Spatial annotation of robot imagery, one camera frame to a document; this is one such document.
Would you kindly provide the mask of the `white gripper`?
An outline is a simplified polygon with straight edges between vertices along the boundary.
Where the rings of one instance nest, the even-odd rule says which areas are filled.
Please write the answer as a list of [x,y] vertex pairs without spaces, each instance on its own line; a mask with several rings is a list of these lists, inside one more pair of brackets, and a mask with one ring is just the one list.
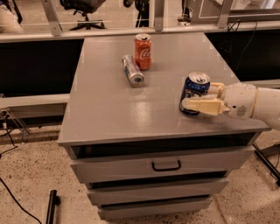
[[235,83],[226,86],[221,82],[211,82],[210,95],[220,95],[220,99],[185,98],[184,109],[199,111],[210,116],[224,113],[234,119],[249,119],[254,110],[257,88],[251,84]]

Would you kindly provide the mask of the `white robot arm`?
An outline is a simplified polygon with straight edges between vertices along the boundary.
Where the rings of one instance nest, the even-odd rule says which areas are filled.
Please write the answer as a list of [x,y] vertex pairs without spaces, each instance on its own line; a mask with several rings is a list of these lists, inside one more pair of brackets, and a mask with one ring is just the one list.
[[210,85],[209,94],[185,98],[182,106],[210,116],[225,114],[234,119],[256,119],[273,130],[280,130],[279,89],[241,82],[228,86],[215,82]]

